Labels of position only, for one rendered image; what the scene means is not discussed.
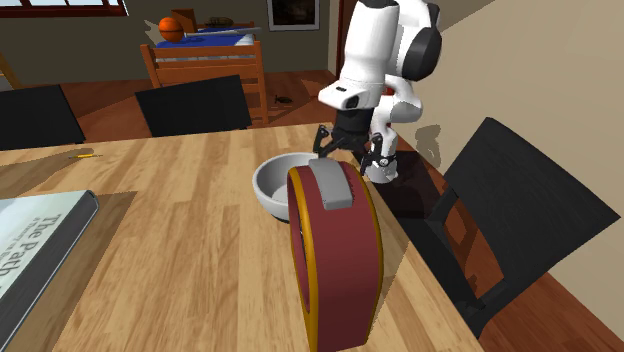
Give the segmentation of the framed wall picture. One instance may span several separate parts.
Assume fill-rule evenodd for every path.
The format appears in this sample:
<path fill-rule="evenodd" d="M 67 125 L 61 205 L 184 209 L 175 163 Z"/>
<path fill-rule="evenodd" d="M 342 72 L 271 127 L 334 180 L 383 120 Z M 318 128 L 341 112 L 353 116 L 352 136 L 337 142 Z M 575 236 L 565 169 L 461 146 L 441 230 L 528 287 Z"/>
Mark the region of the framed wall picture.
<path fill-rule="evenodd" d="M 320 0 L 267 0 L 270 31 L 320 29 Z"/>

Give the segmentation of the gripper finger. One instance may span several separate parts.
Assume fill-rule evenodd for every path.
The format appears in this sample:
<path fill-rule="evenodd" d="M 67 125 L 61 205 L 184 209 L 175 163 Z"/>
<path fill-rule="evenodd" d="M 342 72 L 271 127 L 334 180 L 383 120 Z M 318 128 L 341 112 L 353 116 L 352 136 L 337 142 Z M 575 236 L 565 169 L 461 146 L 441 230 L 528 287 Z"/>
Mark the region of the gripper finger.
<path fill-rule="evenodd" d="M 336 149 L 342 148 L 346 143 L 347 136 L 342 130 L 319 125 L 313 143 L 313 152 L 319 158 L 325 158 Z"/>
<path fill-rule="evenodd" d="M 377 165 L 378 167 L 384 168 L 388 167 L 391 163 L 390 156 L 383 156 L 382 146 L 383 146 L 383 136 L 380 133 L 373 133 L 371 138 L 371 149 L 365 154 L 360 161 L 360 174 L 362 176 L 365 175 L 365 172 L 368 167 Z"/>

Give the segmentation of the black chair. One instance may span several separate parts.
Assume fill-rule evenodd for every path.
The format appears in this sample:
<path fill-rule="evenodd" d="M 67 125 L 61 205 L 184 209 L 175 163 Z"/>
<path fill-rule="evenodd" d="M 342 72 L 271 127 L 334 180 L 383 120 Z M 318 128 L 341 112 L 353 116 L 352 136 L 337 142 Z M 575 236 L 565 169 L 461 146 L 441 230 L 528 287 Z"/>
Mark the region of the black chair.
<path fill-rule="evenodd" d="M 82 144 L 85 140 L 59 85 L 0 92 L 0 151 Z"/>
<path fill-rule="evenodd" d="M 135 93 L 153 137 L 223 132 L 252 125 L 238 75 Z"/>
<path fill-rule="evenodd" d="M 554 265 L 619 219 L 557 163 L 494 118 L 479 125 L 444 174 L 448 187 L 426 224 L 442 243 L 443 225 L 463 203 L 493 252 L 502 279 L 481 296 L 460 278 L 452 254 L 443 286 L 475 336 Z"/>

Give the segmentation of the grey bowl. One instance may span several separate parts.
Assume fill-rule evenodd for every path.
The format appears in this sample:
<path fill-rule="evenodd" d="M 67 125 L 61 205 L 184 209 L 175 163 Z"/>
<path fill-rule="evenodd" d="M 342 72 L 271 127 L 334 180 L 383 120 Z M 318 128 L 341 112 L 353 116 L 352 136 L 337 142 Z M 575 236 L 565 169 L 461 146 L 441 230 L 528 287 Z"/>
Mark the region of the grey bowl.
<path fill-rule="evenodd" d="M 254 172 L 252 185 L 257 200 L 273 217 L 289 222 L 287 175 L 293 167 L 306 166 L 316 153 L 294 152 L 264 161 Z"/>

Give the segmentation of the grey hardcover book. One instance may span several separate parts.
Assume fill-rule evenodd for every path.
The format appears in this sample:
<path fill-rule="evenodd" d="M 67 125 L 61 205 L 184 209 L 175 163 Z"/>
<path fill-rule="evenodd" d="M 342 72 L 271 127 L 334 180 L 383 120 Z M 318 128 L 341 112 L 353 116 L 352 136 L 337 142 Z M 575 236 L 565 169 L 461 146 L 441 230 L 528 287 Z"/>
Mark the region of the grey hardcover book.
<path fill-rule="evenodd" d="M 0 352 L 98 210 L 90 190 L 0 199 Z"/>

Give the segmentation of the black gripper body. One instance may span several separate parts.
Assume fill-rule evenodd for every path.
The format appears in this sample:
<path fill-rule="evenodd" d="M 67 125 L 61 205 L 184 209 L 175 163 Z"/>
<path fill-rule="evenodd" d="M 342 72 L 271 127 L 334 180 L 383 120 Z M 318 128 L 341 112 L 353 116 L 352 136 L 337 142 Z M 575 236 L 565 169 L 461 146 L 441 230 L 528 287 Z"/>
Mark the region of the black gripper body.
<path fill-rule="evenodd" d="M 332 138 L 347 146 L 364 146 L 369 141 L 373 109 L 337 110 Z"/>

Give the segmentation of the red round clock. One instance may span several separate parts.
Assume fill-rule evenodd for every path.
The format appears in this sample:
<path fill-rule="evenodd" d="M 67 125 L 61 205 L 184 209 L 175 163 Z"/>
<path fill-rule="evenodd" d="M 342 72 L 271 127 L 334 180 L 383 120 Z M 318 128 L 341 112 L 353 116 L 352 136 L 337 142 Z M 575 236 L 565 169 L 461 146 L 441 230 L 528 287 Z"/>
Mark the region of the red round clock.
<path fill-rule="evenodd" d="M 384 274 L 376 210 L 351 164 L 314 158 L 287 174 L 291 250 L 310 352 L 366 343 Z"/>

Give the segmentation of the window with red frame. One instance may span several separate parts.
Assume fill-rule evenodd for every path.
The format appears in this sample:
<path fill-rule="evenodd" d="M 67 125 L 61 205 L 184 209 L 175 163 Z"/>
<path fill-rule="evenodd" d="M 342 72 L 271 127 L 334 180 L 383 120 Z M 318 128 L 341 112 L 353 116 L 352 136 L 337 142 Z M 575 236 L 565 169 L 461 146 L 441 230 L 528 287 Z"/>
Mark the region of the window with red frame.
<path fill-rule="evenodd" d="M 124 17 L 124 0 L 0 0 L 0 18 Z"/>

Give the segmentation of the wooden bed with blue mattress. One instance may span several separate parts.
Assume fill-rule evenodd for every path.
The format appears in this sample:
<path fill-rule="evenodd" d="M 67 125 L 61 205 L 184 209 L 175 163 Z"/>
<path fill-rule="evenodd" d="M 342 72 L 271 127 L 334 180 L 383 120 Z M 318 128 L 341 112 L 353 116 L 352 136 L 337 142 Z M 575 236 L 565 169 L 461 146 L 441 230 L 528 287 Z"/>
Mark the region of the wooden bed with blue mattress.
<path fill-rule="evenodd" d="M 238 75 L 246 94 L 256 94 L 259 103 L 249 108 L 253 118 L 269 122 L 262 48 L 252 21 L 233 23 L 213 18 L 199 24 L 191 8 L 173 9 L 171 19 L 184 36 L 178 42 L 164 40 L 157 47 L 140 46 L 152 86 L 168 85 Z"/>

